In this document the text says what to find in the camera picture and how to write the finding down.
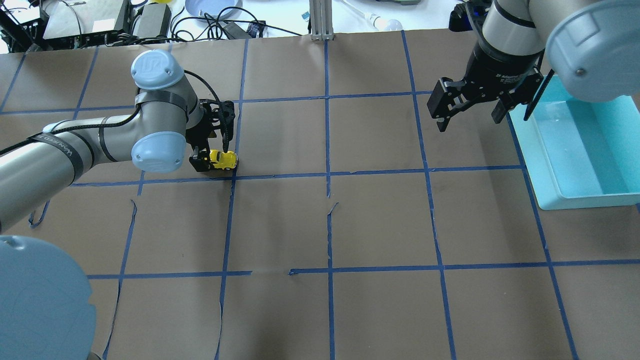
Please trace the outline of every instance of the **white label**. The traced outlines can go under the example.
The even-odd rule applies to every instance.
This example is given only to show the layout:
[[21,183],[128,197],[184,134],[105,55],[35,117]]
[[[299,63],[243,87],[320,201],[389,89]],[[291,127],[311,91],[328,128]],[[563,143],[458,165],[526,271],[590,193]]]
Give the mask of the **white label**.
[[100,33],[101,31],[113,30],[116,25],[116,19],[96,20],[93,22],[92,33]]

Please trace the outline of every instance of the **yellow object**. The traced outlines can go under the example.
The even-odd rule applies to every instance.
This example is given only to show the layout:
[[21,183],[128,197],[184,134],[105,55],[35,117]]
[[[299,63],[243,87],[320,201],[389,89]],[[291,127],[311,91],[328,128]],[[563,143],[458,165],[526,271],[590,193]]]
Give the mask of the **yellow object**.
[[231,170],[238,165],[238,156],[233,151],[221,152],[213,149],[209,154],[209,159],[211,159],[211,165],[214,168],[223,170]]

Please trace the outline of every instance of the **light blue tray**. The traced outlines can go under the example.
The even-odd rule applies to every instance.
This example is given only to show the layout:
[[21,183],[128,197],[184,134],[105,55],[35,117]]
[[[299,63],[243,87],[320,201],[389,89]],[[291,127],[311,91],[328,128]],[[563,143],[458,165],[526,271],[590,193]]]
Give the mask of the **light blue tray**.
[[510,114],[541,209],[640,202],[640,113],[631,97],[578,101],[554,77],[529,121],[525,109]]

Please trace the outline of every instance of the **green object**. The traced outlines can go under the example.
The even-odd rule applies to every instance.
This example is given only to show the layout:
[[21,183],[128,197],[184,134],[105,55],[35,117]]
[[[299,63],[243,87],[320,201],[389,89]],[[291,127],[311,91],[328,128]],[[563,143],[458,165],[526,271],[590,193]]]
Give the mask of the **green object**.
[[422,0],[376,0],[376,1],[393,1],[394,3],[398,3],[400,5],[416,5]]

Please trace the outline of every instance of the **gray device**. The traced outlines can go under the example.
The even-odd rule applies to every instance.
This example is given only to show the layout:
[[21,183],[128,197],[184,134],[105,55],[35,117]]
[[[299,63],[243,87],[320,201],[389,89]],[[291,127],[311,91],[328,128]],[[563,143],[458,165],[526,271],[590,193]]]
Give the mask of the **gray device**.
[[80,35],[78,21],[83,45],[105,44],[129,31],[129,0],[68,0],[67,4],[58,2],[44,32],[43,38],[54,49],[73,45]]
[[171,10],[166,4],[146,4],[135,23],[133,35],[139,38],[164,37],[169,29]]

